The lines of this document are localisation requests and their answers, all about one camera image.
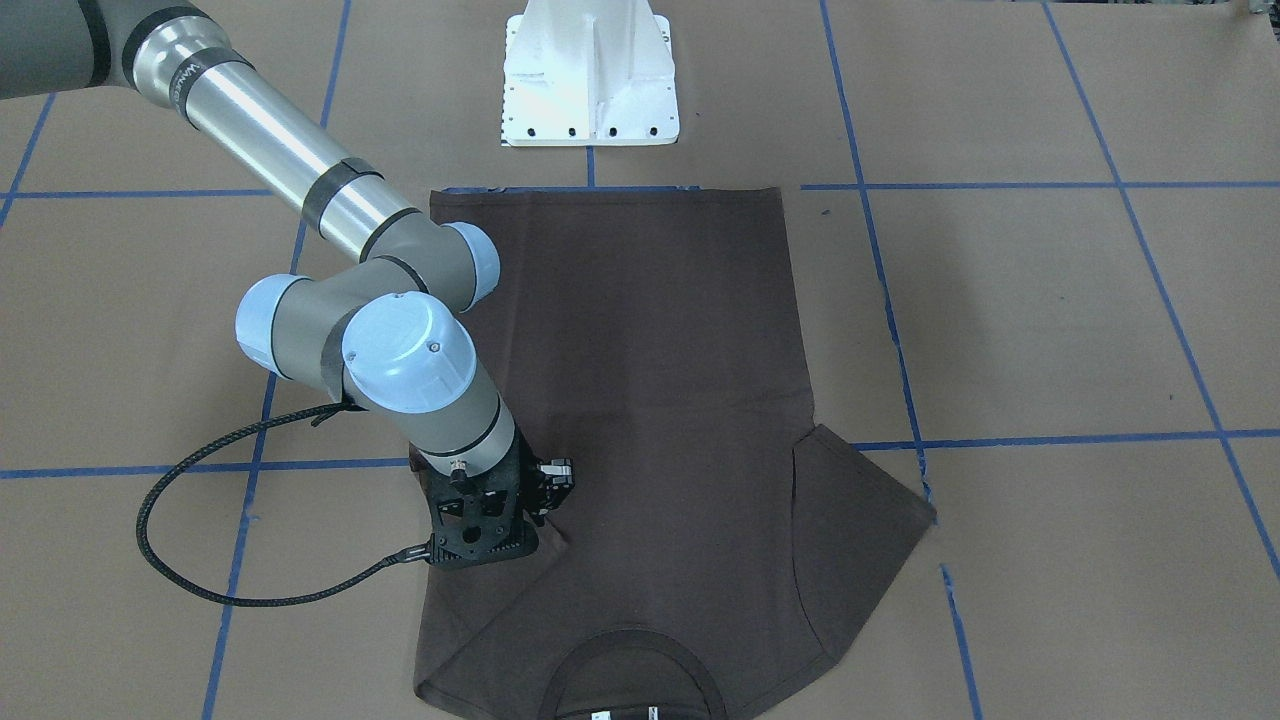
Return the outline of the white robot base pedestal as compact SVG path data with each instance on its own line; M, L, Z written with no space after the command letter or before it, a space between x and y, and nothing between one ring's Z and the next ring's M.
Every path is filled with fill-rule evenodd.
M504 146L678 141L672 28L649 1L530 1L504 41Z

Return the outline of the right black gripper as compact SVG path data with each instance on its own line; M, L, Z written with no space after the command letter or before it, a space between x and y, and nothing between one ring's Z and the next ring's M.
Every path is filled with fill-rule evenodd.
M557 457L540 462L529 447L524 436L517 432L508 451L493 468L480 471L477 465L465 460L445 460L438 468L435 456L415 450L415 473L425 493L429 477L443 477L458 492L470 495L479 489L511 488L520 492L521 507L527 507L524 495L539 483L539 512L557 510L572 493L576 486L573 462L568 457Z

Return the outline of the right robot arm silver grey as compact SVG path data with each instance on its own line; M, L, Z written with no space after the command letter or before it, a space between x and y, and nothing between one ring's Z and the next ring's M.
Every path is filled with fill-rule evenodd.
M512 1L211 1L273 83L424 205L497 150ZM266 400L236 346L273 272L349 260L127 88L3 102L3 529L131 534L157 466Z

